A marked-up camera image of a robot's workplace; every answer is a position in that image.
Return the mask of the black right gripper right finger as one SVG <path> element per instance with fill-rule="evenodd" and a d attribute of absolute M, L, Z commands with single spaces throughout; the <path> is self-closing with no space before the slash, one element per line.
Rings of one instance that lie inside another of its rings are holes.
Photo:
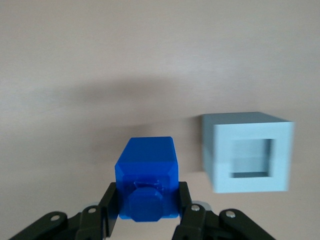
<path fill-rule="evenodd" d="M 191 199 L 188 184 L 179 183 L 178 206 L 180 223 L 173 240 L 273 240 L 267 231 L 242 211 L 234 208 L 216 215 Z"/>

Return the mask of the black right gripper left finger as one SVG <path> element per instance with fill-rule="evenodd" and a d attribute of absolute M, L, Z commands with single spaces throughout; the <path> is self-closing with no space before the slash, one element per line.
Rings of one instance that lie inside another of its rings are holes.
<path fill-rule="evenodd" d="M 11 237 L 12 240 L 103 240 L 112 235 L 118 218 L 116 184 L 110 183 L 102 199 L 73 217 L 52 211 Z"/>

